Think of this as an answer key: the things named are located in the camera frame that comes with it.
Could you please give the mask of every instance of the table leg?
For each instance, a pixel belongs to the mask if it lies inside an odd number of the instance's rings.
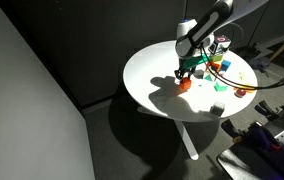
[[[137,110],[140,113],[155,115],[155,114],[153,114],[152,112],[148,111],[147,109],[145,109],[143,107],[138,107]],[[196,151],[196,149],[195,149],[195,147],[194,147],[194,145],[193,145],[193,143],[191,141],[191,138],[190,138],[188,132],[185,129],[185,126],[184,126],[183,122],[174,120],[174,123],[175,123],[175,126],[176,126],[176,128],[178,129],[178,131],[180,133],[182,141],[183,141],[183,143],[184,143],[184,145],[186,147],[186,150],[188,151],[191,159],[193,159],[193,160],[199,159],[199,154]]]

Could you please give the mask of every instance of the blue object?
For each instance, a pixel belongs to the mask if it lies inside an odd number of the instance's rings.
[[[222,67],[221,67],[220,71],[226,71],[226,70],[228,70],[228,68],[229,68],[230,65],[231,65],[231,62],[230,62],[230,61],[223,60],[223,62],[222,62]]]

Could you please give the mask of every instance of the red object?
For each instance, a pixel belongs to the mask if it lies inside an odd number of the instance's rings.
[[[272,143],[271,143],[270,146],[271,146],[270,149],[274,150],[274,151],[278,151],[278,150],[280,150],[282,148],[281,145],[277,146],[276,144],[272,144]]]
[[[220,37],[220,38],[218,38],[218,41],[225,41],[225,38],[224,37]]]
[[[185,77],[180,81],[180,87],[183,90],[187,90],[191,87],[191,83],[192,83],[192,81],[189,78]]]
[[[246,91],[244,89],[238,89],[235,91],[234,94],[235,96],[242,98],[246,94]]]

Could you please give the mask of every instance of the small toy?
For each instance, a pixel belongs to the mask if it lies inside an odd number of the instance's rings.
[[[180,81],[180,87],[183,90],[189,89],[191,87],[191,84],[192,84],[192,81],[187,77],[182,78],[182,80]]]
[[[212,114],[217,115],[217,116],[221,116],[224,112],[224,107],[225,107],[225,105],[223,103],[214,102],[213,106],[210,109],[210,112]]]
[[[223,60],[221,71],[227,71],[230,65],[231,65],[230,61]]]
[[[204,73],[203,79],[211,82],[213,81],[213,78],[211,77],[210,73]]]
[[[219,72],[220,69],[221,69],[221,64],[214,63],[214,62],[208,62],[206,64],[205,70],[207,71],[209,67],[211,67],[211,69],[213,69],[213,70],[215,69],[216,72]]]
[[[238,89],[234,94],[236,97],[242,98],[246,94],[246,91],[244,89]]]
[[[211,55],[210,60],[212,62],[220,63],[223,60],[223,54]]]
[[[223,86],[219,82],[216,82],[215,85],[214,85],[214,89],[218,92],[219,91],[225,91],[227,88],[228,88],[228,86]]]
[[[214,55],[224,54],[229,49],[230,44],[231,40],[226,36],[217,36],[214,38],[214,42],[210,46],[209,51]]]

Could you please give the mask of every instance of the white wall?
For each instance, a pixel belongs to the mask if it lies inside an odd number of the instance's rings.
[[[0,180],[93,180],[84,118],[0,9]]]

